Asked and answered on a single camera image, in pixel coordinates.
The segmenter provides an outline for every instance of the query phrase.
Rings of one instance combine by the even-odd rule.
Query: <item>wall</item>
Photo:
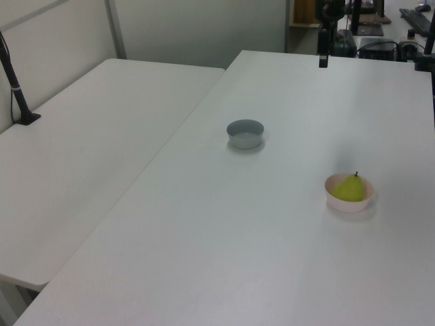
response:
[[[3,36],[31,111],[100,62],[116,57],[104,0],[69,0]],[[16,103],[14,107],[18,117]],[[11,125],[10,86],[0,69],[0,132]]]
[[[226,69],[241,50],[286,49],[288,0],[111,3],[128,59]]]

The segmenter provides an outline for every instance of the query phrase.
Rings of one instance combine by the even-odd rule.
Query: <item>white tabletop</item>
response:
[[[431,325],[430,74],[317,67],[242,52],[16,325]],[[241,118],[263,146],[228,146]],[[328,208],[356,170],[368,209]]]
[[[220,78],[107,60],[0,136],[0,279],[40,290]]]
[[[404,9],[415,9],[417,7],[418,0],[385,0],[385,15],[391,20],[391,24],[383,24],[382,29],[384,36],[381,38],[393,39],[396,42],[400,42],[401,37],[406,37],[408,30],[412,26],[403,18],[401,18],[400,8]],[[423,12],[422,14],[428,18],[429,21],[432,20],[434,15],[434,9],[430,12]],[[351,21],[348,19],[347,28],[350,29]],[[343,18],[338,22],[338,29],[346,29],[346,19]],[[354,36],[357,47],[359,48],[361,38],[363,37],[380,37],[380,36]],[[415,40],[421,46],[426,45],[426,37],[422,37],[420,34],[416,34]],[[418,47],[420,52],[423,52],[423,48]]]

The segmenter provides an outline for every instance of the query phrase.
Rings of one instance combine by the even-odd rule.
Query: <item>black stand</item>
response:
[[[11,86],[12,92],[15,95],[16,102],[18,103],[18,106],[21,110],[21,118],[16,123],[28,126],[35,120],[39,119],[41,115],[32,113],[29,110],[29,107],[27,107],[27,103],[24,99],[20,84],[18,83],[14,68],[12,67],[11,59],[9,57],[9,54],[7,53],[6,46],[3,43],[3,38],[0,40],[0,60],[3,68],[5,69],[7,78],[9,79],[9,84]]]
[[[415,70],[416,71],[428,71],[434,74],[434,60],[432,59],[432,49],[434,47],[435,41],[435,11],[432,16],[432,21],[430,23],[428,40],[424,47],[423,56],[419,56],[415,60]]]

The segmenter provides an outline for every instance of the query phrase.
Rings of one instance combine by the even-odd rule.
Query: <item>black cable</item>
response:
[[[4,44],[5,48],[6,48],[6,52],[7,52],[7,56],[9,57],[9,60],[11,60],[11,54],[9,52],[9,48],[7,47],[6,40],[3,37],[3,34],[1,33],[1,31],[0,31],[0,39],[1,39],[1,41],[3,42],[3,44]],[[12,120],[12,123],[15,124],[13,109],[14,109],[14,92],[11,89],[11,120]]]
[[[367,49],[367,48],[371,48],[371,47],[373,47],[373,46],[379,46],[379,45],[381,45],[381,44],[395,44],[395,45],[396,45],[396,48],[397,48],[397,47],[400,47],[399,43],[397,43],[397,42],[395,42],[395,41],[382,41],[382,42],[374,42],[374,43],[367,44],[366,46],[362,46],[362,47],[360,47],[358,50],[356,50],[356,52],[358,53],[360,50],[365,50],[365,49]]]
[[[1,31],[0,31],[0,38],[1,38],[1,41],[3,42],[3,44],[4,44],[5,48],[6,48],[7,56],[9,56],[9,59],[10,59],[11,58],[11,54],[9,53],[9,48],[7,47],[6,40],[3,37],[3,34],[1,33]]]
[[[12,109],[13,109],[12,103],[13,102],[14,102],[14,92],[12,92],[12,90],[11,90],[11,120],[12,120],[12,124],[15,124],[14,112],[12,111]]]

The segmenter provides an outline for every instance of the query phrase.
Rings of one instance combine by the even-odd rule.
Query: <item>green pear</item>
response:
[[[332,189],[331,195],[346,202],[362,201],[364,199],[364,187],[358,172],[337,183]]]

